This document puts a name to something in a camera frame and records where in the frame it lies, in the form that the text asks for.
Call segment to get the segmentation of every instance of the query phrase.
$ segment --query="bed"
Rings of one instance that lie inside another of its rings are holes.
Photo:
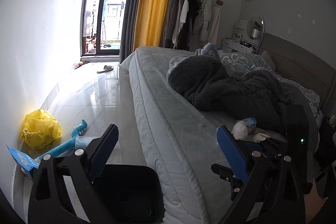
[[[323,115],[336,97],[336,71],[286,40],[264,34],[257,53],[267,51],[277,72],[320,95]],[[160,179],[165,223],[218,223],[231,205],[230,184],[213,174],[213,163],[229,166],[216,142],[216,128],[230,130],[225,112],[200,112],[167,83],[170,59],[193,52],[140,47],[123,63],[129,72],[142,149]]]

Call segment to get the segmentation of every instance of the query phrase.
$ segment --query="bed frame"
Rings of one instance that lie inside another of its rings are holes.
[[[321,99],[323,116],[330,114],[336,99],[336,70],[311,52],[280,37],[263,34],[256,53],[268,51],[283,78],[293,78]]]

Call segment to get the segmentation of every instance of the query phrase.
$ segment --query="mattress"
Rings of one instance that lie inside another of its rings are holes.
[[[202,113],[167,83],[169,60],[192,52],[139,47],[122,67],[130,74],[137,126],[149,167],[160,179],[165,223],[218,223],[231,205],[230,184],[211,165],[229,167],[216,128],[235,120],[224,112]]]

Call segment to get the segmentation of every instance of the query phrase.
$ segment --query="sliding glass door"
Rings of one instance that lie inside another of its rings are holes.
[[[85,0],[83,55],[119,54],[126,0]]]

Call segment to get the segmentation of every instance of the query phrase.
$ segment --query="glossy floor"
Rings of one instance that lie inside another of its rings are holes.
[[[98,74],[105,65],[110,72]],[[146,165],[135,120],[129,75],[119,70],[118,62],[88,63],[76,69],[65,81],[48,111],[63,128],[62,142],[68,140],[74,126],[82,119],[88,123],[85,136],[101,136],[111,123],[119,128],[122,163]],[[31,181],[25,179],[24,209],[27,217]],[[71,178],[66,178],[68,193],[77,215],[88,221]]]

